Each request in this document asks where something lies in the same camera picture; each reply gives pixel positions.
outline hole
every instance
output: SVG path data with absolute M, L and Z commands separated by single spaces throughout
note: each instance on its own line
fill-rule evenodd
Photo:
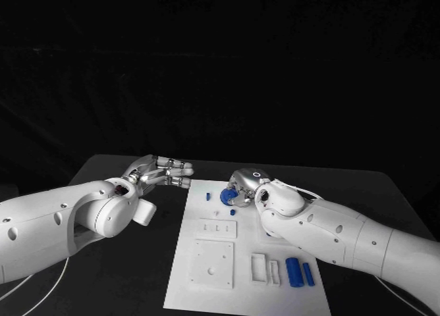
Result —
M 61 214 L 59 212 L 56 212 L 56 213 L 54 214 L 54 220 L 55 220 L 55 222 L 56 222 L 58 225 L 62 224 L 62 214 Z
M 10 237 L 10 240 L 16 240 L 16 238 L 17 238 L 17 228 L 16 227 L 10 228 L 9 237 Z
M 262 201 L 267 201 L 270 199 L 270 194 L 267 193 L 267 191 L 264 191 L 262 193 Z

